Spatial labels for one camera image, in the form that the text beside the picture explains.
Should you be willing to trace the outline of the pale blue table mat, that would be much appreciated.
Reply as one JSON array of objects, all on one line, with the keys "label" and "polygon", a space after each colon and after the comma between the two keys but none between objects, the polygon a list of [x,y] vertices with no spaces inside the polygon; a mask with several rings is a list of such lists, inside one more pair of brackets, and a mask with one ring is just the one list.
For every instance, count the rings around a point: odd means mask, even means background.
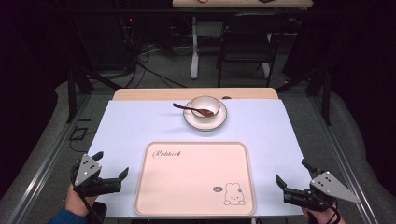
[{"label": "pale blue table mat", "polygon": [[103,151],[102,177],[114,177],[125,168],[128,176],[118,193],[101,197],[109,217],[121,218],[214,218],[141,216],[134,210],[146,149],[153,142],[239,142],[247,149],[256,208],[249,216],[286,217],[300,209],[283,201],[276,175],[296,189],[306,189],[311,180],[302,166],[302,152],[284,104],[279,100],[229,99],[227,119],[208,132],[192,128],[181,110],[170,101],[111,101],[90,147]]}]

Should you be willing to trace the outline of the aluminium floor rail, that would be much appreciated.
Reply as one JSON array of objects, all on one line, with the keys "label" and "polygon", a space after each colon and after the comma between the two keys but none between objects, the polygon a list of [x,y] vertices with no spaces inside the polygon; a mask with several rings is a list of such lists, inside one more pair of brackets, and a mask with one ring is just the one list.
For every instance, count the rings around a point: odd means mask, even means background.
[{"label": "aluminium floor rail", "polygon": [[63,207],[71,162],[62,155],[78,123],[67,120],[67,103],[61,93],[33,152],[0,200],[0,224],[46,224]]},{"label": "aluminium floor rail", "polygon": [[355,120],[337,96],[330,100],[330,125],[322,117],[321,99],[310,97],[309,101],[330,140],[331,154],[339,173],[346,186],[361,199],[361,203],[355,205],[361,224],[379,224],[374,201],[376,178],[365,159],[365,145]]}]

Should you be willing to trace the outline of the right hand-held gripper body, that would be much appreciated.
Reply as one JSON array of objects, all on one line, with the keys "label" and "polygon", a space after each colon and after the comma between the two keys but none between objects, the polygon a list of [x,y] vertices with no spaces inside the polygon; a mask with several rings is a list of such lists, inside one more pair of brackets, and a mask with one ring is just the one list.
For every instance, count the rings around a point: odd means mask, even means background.
[{"label": "right hand-held gripper body", "polygon": [[352,203],[361,200],[332,173],[324,172],[310,181],[309,188],[291,189],[283,183],[284,202],[323,212],[330,208],[337,199]]}]

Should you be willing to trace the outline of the black chair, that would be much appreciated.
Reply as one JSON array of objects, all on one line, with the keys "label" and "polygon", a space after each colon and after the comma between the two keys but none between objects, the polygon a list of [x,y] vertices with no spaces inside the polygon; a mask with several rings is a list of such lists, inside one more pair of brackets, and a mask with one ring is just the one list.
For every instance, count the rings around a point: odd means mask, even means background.
[{"label": "black chair", "polygon": [[255,63],[269,65],[265,86],[273,76],[273,68],[280,38],[288,28],[289,20],[279,14],[236,13],[222,25],[217,58],[218,86],[225,78],[222,74],[226,63]]}]

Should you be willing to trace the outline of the beige rabbit-print tray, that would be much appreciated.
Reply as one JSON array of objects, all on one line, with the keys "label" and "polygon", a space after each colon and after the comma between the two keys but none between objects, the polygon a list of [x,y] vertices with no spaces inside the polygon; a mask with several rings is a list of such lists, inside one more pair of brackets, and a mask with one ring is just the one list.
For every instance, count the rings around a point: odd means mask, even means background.
[{"label": "beige rabbit-print tray", "polygon": [[134,210],[146,217],[249,216],[256,208],[248,152],[239,142],[148,145]]}]

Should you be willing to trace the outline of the white saucer plate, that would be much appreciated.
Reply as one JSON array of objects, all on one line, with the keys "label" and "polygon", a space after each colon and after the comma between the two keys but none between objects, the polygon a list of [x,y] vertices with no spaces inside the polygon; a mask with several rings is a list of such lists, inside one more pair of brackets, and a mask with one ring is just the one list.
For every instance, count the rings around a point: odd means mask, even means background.
[{"label": "white saucer plate", "polygon": [[184,120],[193,128],[200,131],[212,131],[221,126],[227,119],[227,108],[222,101],[219,101],[219,113],[212,118],[198,118],[191,111],[183,112]]}]

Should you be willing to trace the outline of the black metal stand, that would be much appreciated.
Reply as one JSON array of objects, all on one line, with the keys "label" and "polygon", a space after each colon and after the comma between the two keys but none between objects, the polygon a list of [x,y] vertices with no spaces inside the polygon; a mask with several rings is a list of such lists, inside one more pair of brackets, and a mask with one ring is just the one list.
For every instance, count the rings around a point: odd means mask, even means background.
[{"label": "black metal stand", "polygon": [[310,79],[308,86],[305,89],[307,96],[317,96],[319,91],[322,91],[321,96],[321,116],[328,126],[331,126],[330,121],[330,100],[331,100],[331,84],[332,75],[329,66],[321,66],[314,68],[301,77],[293,79],[278,88],[276,92],[284,92],[292,87],[298,85],[305,79]]},{"label": "black metal stand", "polygon": [[77,102],[77,91],[78,87],[83,94],[92,94],[94,87],[92,86],[90,79],[93,78],[99,82],[105,84],[112,90],[116,91],[120,89],[120,85],[114,83],[113,81],[103,77],[102,75],[96,73],[94,70],[81,63],[76,57],[76,53],[73,50],[73,45],[71,44],[71,38],[67,35],[61,35],[61,44],[63,45],[63,51],[68,62],[68,67],[70,69],[67,75],[67,90],[68,90],[68,119],[67,122],[70,123],[78,113],[78,102]]}]

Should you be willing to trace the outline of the white bowl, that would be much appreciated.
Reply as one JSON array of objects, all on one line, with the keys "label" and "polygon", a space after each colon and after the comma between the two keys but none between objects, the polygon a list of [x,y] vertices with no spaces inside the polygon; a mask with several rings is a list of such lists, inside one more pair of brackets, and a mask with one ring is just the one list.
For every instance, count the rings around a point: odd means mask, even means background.
[{"label": "white bowl", "polygon": [[220,104],[219,100],[212,96],[199,96],[191,101],[190,107],[209,110],[215,116],[219,113]]}]

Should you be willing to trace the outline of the black power strip red light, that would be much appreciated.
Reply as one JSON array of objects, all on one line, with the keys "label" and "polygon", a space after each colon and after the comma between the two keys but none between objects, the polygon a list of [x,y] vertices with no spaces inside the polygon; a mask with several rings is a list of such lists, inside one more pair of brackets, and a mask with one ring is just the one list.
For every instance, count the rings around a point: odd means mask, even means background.
[{"label": "black power strip red light", "polygon": [[134,46],[133,35],[134,35],[134,19],[127,16],[119,16],[120,28],[123,32],[124,42],[127,47],[131,49]]}]

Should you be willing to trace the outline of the brown wooden spoon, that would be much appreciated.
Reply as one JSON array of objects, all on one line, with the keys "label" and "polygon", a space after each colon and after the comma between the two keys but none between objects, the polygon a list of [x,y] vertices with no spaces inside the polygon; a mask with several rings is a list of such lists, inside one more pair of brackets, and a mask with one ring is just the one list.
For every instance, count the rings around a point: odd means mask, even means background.
[{"label": "brown wooden spoon", "polygon": [[187,107],[187,106],[183,106],[183,105],[178,105],[176,103],[173,103],[173,106],[179,109],[184,109],[184,110],[190,110],[190,111],[195,111],[198,112],[199,114],[203,115],[204,117],[213,117],[214,113],[210,110],[207,109],[197,109],[197,108],[192,108],[192,107]]}]

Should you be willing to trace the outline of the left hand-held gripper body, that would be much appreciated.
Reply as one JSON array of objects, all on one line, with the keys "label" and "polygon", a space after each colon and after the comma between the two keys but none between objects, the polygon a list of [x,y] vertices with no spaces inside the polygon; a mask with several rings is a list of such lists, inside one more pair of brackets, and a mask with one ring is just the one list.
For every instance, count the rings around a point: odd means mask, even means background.
[{"label": "left hand-held gripper body", "polygon": [[71,184],[83,197],[93,197],[120,192],[119,177],[103,179],[99,176],[102,165],[92,156],[83,154],[71,168]]}]

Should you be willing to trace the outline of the person's right hand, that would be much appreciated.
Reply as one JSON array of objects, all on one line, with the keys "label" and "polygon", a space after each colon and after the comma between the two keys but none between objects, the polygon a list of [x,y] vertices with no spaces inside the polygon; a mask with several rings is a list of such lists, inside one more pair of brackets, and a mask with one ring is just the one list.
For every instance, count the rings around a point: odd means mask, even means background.
[{"label": "person's right hand", "polygon": [[334,209],[329,208],[323,212],[310,210],[308,208],[302,209],[302,212],[305,217],[312,215],[316,219],[318,224],[327,224],[328,222],[334,222],[336,220],[336,214],[334,213],[334,211],[335,208]]}]

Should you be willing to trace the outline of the person's left hand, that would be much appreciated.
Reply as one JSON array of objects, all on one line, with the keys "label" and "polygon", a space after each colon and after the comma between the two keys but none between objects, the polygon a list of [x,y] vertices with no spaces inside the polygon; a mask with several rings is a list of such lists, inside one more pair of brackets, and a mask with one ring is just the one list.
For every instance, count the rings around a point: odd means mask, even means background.
[{"label": "person's left hand", "polygon": [[74,191],[72,185],[68,187],[64,209],[72,215],[76,215],[77,217],[86,217],[89,214],[89,210],[87,209],[85,203]]}]

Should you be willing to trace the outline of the light wooden table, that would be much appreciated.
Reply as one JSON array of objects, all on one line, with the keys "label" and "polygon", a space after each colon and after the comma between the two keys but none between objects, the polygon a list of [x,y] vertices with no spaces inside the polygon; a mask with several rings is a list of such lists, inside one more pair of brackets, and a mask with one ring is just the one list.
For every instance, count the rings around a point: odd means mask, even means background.
[{"label": "light wooden table", "polygon": [[177,89],[119,89],[114,100],[190,100],[201,95],[218,99],[277,99],[273,88],[177,88]]}]

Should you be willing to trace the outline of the white desk leg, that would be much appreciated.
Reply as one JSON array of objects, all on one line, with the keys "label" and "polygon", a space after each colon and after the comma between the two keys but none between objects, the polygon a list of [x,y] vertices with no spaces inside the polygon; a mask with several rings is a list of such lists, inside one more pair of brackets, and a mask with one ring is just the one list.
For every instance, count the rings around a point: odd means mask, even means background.
[{"label": "white desk leg", "polygon": [[191,79],[197,79],[198,66],[199,66],[199,50],[198,50],[198,36],[197,36],[197,21],[195,17],[192,18],[191,30],[192,30]]},{"label": "white desk leg", "polygon": [[[271,37],[272,37],[272,34],[269,33],[267,35],[267,39],[271,40]],[[263,63],[262,64],[262,71],[263,71],[264,77],[268,78],[269,77],[269,72],[270,72],[270,65],[268,63]]]}]

